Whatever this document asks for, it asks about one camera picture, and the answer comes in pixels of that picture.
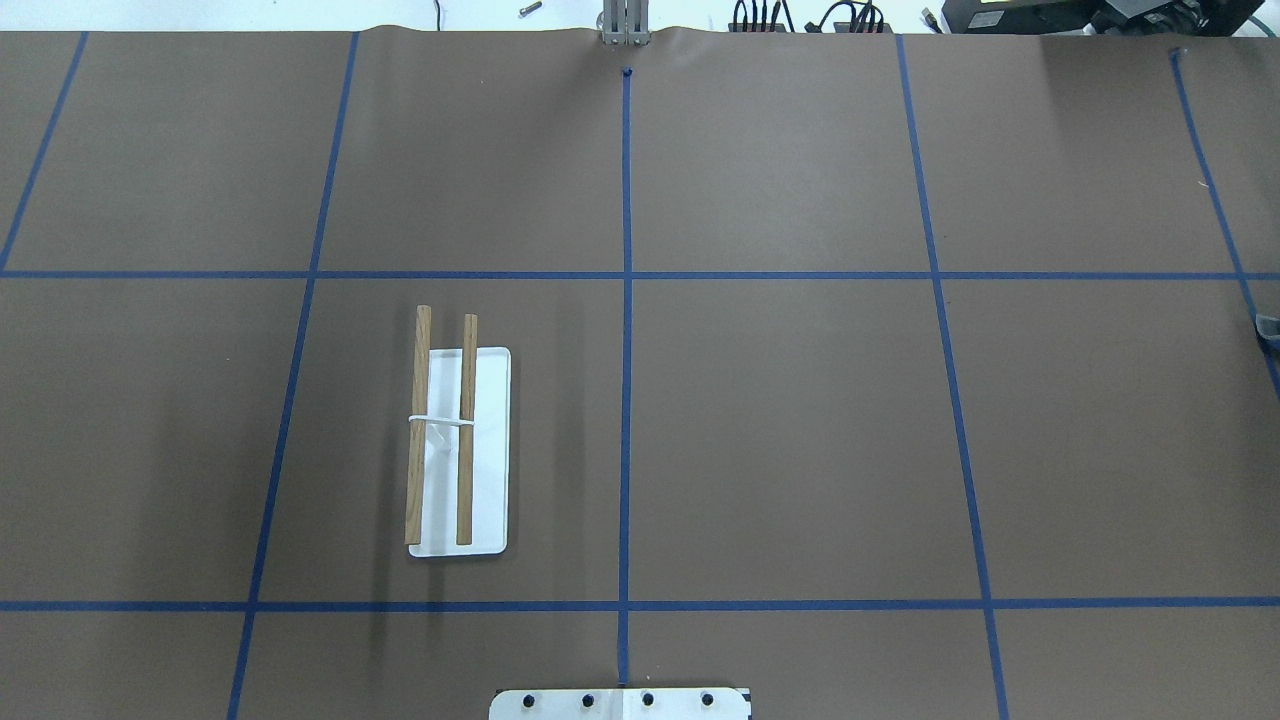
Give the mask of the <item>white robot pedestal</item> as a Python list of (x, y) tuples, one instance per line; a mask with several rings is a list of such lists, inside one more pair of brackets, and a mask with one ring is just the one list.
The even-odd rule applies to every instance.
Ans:
[(731, 687), (512, 689), (489, 719), (751, 719), (750, 691)]

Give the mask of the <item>brown paper table cover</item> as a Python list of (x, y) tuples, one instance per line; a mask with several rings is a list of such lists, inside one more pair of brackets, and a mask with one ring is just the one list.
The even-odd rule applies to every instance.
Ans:
[(3, 716), (1275, 719), (1276, 311), (1263, 38), (6, 32)]

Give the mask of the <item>wooden towel rack white base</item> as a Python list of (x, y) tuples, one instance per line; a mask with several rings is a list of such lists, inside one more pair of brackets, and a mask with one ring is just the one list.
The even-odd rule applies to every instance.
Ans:
[(513, 357), (477, 342), (433, 347), (433, 310), (415, 309), (404, 546), (413, 559), (503, 553), (509, 543)]

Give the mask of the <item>black power brick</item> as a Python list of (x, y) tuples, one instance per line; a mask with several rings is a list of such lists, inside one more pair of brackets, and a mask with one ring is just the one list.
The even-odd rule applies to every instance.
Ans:
[(1057, 35), (1089, 24), (1101, 1), (943, 1), (952, 35)]

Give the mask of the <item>aluminium frame post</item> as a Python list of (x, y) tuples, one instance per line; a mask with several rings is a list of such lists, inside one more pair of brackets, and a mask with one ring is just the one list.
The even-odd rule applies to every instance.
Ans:
[(648, 0), (605, 0), (598, 18), (605, 46), (645, 46), (652, 41)]

